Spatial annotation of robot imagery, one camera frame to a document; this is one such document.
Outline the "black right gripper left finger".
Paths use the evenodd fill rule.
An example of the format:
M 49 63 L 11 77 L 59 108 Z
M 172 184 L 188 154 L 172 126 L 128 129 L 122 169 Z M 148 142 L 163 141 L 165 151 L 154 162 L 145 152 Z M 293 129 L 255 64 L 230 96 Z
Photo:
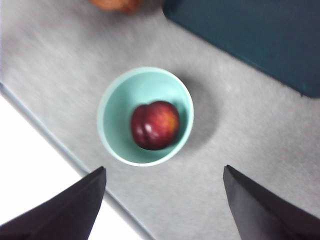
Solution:
M 86 240 L 101 208 L 106 169 L 99 167 L 55 197 L 0 226 L 2 240 Z

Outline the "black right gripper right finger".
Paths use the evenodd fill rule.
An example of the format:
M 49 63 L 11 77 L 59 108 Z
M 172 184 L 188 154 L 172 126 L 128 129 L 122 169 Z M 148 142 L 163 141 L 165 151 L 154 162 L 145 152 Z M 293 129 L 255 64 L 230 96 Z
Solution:
M 230 165 L 223 170 L 228 205 L 243 240 L 318 240 L 320 220 Z

